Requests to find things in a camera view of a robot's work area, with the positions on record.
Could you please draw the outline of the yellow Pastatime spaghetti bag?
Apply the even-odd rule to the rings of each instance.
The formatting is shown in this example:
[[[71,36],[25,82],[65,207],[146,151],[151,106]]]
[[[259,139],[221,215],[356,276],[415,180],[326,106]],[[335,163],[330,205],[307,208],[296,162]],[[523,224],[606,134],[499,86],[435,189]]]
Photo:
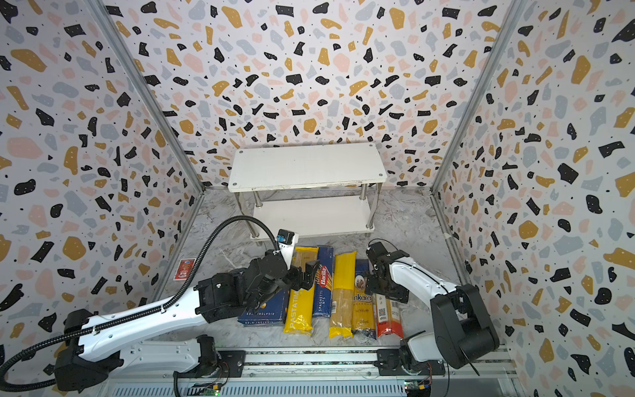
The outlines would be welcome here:
[[[318,259],[317,247],[297,247],[292,266],[305,271],[306,265]],[[314,286],[311,289],[291,290],[284,333],[310,336],[313,330]]]

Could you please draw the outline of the red spaghetti bag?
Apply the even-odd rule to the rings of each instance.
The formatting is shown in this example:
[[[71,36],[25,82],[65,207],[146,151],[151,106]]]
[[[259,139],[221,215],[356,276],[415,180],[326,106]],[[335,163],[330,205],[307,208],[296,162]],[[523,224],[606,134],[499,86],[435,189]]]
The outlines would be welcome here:
[[[401,309],[398,302],[374,294],[375,330],[377,337],[396,335],[403,338]]]

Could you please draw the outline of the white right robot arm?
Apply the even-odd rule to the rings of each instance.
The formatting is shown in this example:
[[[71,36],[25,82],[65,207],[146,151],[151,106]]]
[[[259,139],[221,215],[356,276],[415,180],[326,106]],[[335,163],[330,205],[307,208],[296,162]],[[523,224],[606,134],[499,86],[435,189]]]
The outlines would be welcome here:
[[[479,289],[456,285],[433,276],[405,251],[388,251],[383,243],[370,243],[365,292],[386,301],[407,304],[411,295],[430,310],[433,329],[407,337],[395,359],[381,359],[380,369],[418,374],[435,370],[440,362],[460,369],[496,351],[499,335]]]

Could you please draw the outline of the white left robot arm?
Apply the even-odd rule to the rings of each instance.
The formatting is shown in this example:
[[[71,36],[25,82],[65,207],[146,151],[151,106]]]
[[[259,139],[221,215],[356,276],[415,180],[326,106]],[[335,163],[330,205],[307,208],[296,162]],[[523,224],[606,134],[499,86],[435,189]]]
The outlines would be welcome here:
[[[218,273],[188,288],[181,297],[164,299],[150,309],[107,316],[76,310],[64,322],[69,341],[56,359],[56,385],[61,391],[98,385],[111,372],[131,364],[123,356],[124,348],[167,332],[255,312],[283,290],[309,290],[320,267],[318,260],[293,266],[283,254],[268,253],[246,269]]]

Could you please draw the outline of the yellow clear spaghetti bag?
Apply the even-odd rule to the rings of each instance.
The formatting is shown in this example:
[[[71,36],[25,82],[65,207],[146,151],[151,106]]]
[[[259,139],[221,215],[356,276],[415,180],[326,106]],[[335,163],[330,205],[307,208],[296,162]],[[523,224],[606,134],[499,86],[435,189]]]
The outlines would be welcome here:
[[[337,255],[334,266],[329,337],[352,337],[357,252]]]

